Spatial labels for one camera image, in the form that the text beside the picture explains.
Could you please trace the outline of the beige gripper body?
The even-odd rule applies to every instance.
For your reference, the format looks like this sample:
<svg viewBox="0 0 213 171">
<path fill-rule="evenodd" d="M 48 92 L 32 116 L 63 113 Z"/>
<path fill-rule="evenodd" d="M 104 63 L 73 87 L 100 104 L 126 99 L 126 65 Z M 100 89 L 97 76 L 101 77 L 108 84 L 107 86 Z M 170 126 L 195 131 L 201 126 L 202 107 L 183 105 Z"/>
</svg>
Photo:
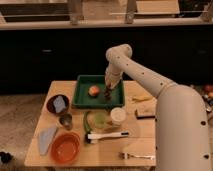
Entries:
<svg viewBox="0 0 213 171">
<path fill-rule="evenodd" d="M 105 85 L 110 90 L 113 90 L 122 78 L 122 74 L 120 72 L 112 72 L 110 69 L 106 69 L 105 71 Z"/>
</svg>

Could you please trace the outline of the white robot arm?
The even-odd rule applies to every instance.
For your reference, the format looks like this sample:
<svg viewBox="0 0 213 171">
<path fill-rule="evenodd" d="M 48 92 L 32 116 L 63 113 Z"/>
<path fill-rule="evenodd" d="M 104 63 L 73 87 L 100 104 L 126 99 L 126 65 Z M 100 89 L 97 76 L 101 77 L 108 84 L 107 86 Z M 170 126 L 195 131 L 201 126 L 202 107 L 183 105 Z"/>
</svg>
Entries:
<svg viewBox="0 0 213 171">
<path fill-rule="evenodd" d="M 127 74 L 157 99 L 155 171 L 212 171 L 206 107 L 201 95 L 133 61 L 128 44 L 109 48 L 106 59 L 107 86 L 115 87 Z"/>
</svg>

